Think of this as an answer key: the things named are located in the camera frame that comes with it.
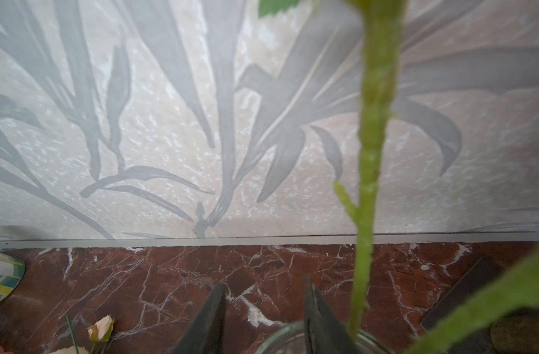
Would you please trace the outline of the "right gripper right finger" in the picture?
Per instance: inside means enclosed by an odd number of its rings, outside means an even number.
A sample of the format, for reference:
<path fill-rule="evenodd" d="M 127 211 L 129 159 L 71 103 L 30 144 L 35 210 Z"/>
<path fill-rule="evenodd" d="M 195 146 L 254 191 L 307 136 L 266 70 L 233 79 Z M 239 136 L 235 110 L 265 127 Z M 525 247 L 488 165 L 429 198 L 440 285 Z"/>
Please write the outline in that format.
<path fill-rule="evenodd" d="M 303 329 L 307 353 L 358 353 L 353 339 L 311 280 L 303 295 Z"/>

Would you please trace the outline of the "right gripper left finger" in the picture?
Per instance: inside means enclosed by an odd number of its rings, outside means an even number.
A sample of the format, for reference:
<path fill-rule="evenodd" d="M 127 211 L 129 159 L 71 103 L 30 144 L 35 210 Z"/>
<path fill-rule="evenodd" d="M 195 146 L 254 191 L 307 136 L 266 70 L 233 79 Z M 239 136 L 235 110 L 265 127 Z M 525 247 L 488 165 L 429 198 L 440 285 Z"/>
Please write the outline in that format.
<path fill-rule="evenodd" d="M 172 354 L 218 354 L 225 330 L 226 292 L 217 284 L 204 302 Z"/>

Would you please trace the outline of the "cream pink rose stem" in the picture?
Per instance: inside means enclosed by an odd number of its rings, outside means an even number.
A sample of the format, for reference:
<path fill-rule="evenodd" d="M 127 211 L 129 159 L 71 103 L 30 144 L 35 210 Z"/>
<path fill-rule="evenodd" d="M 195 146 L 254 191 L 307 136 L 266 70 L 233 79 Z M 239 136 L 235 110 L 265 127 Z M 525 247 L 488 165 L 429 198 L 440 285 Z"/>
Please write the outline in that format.
<path fill-rule="evenodd" d="M 351 307 L 346 331 L 356 339 L 362 316 L 368 307 L 367 291 L 371 274 L 374 220 L 382 149 L 387 123 L 396 97 L 402 30 L 406 1 L 354 1 L 364 20 L 362 48 L 361 111 L 359 112 L 358 156 L 359 201 L 354 204 L 339 182 L 334 191 L 356 226 L 356 249 Z"/>

